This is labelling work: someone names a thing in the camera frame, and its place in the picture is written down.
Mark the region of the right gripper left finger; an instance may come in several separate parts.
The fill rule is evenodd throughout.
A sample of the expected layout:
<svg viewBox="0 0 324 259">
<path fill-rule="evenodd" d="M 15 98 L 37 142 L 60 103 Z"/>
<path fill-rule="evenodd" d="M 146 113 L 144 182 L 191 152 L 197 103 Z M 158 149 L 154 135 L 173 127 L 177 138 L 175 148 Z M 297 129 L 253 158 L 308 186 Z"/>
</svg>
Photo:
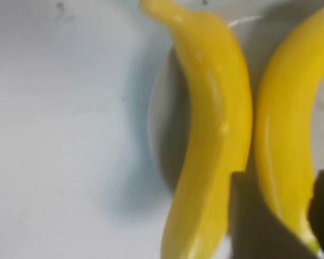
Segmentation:
<svg viewBox="0 0 324 259">
<path fill-rule="evenodd" d="M 232 258 L 317 258 L 268 209 L 247 173 L 231 176 L 229 229 Z"/>
</svg>

